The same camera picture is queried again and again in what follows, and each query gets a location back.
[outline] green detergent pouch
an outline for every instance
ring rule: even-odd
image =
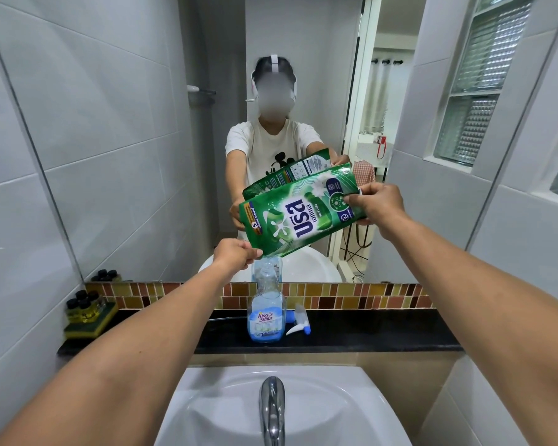
[[[306,158],[290,163],[276,172],[269,173],[265,178],[261,178],[244,189],[242,195],[244,200],[250,200],[258,194],[308,177],[329,167],[331,167],[331,156],[328,149],[322,149]]]
[[[252,247],[282,257],[365,217],[343,200],[358,192],[351,164],[342,164],[241,203],[240,221]]]

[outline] countertop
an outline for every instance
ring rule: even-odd
[[[138,310],[120,310],[106,330]],[[215,310],[217,317],[244,319],[208,322],[196,354],[259,354],[287,352],[419,352],[462,351],[435,309],[308,310],[310,335],[296,332],[276,343],[254,343],[246,330],[245,310]],[[92,339],[67,339],[59,356],[74,356]]]

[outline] sink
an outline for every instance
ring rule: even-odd
[[[199,272],[210,266],[212,262],[213,255],[202,264]],[[252,281],[250,266],[235,274],[231,281]],[[312,247],[306,246],[283,257],[283,281],[290,283],[341,283],[343,279],[335,265],[325,255]]]
[[[261,446],[258,399],[269,376],[285,386],[286,446],[411,446],[382,393],[352,366],[188,368],[156,446]]]

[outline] chrome faucet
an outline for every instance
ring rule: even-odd
[[[285,445],[285,388],[279,377],[268,377],[260,387],[260,420],[265,446]]]

